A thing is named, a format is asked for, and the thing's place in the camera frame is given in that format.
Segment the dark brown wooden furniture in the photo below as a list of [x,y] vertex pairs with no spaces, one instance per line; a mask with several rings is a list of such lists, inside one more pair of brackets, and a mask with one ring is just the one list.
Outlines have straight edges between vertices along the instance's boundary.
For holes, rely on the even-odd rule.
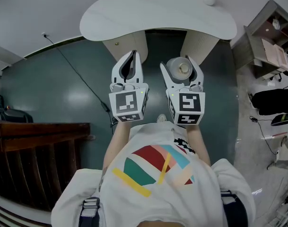
[[89,123],[0,122],[0,195],[51,210],[80,168]]

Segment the person's right arm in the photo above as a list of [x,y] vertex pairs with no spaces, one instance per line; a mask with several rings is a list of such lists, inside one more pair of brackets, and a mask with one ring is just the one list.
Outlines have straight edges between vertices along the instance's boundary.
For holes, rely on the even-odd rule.
[[198,125],[189,125],[186,127],[188,144],[196,152],[199,158],[207,165],[211,166],[210,158]]

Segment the cabinet door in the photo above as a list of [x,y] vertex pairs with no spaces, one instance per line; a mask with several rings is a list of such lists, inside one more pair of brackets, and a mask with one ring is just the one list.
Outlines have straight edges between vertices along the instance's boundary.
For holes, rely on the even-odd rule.
[[146,60],[148,55],[145,31],[139,31],[116,39],[106,40],[103,41],[103,43],[116,61],[120,60],[123,55],[132,50],[137,50],[140,53],[142,63]]

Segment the person's left arm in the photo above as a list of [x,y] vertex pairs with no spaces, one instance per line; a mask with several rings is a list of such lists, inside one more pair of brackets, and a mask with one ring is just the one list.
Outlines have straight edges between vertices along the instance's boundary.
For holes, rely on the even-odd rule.
[[108,166],[117,156],[117,154],[123,149],[123,147],[128,143],[130,128],[131,128],[131,122],[124,122],[124,123],[118,122],[115,133],[111,138],[110,144],[108,145],[108,148],[104,156],[103,171],[99,184],[99,191]]

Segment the shoe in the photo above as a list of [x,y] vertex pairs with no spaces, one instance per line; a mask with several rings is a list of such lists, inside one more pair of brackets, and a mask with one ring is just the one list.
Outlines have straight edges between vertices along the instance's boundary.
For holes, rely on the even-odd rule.
[[249,103],[250,103],[251,107],[252,107],[253,109],[256,109],[256,108],[253,106],[253,103],[252,103],[253,94],[252,94],[252,93],[248,93],[247,95],[248,95],[248,99],[249,99]]
[[272,162],[270,165],[267,166],[267,170],[270,170],[274,166],[275,166],[275,162]]
[[158,119],[157,119],[157,123],[159,123],[159,122],[165,122],[165,121],[167,121],[166,115],[163,114],[163,113],[160,114],[159,117],[158,117]]
[[282,138],[281,140],[280,146],[282,147],[282,145],[285,144],[287,140],[288,140],[288,137],[287,135],[285,135],[284,138]]

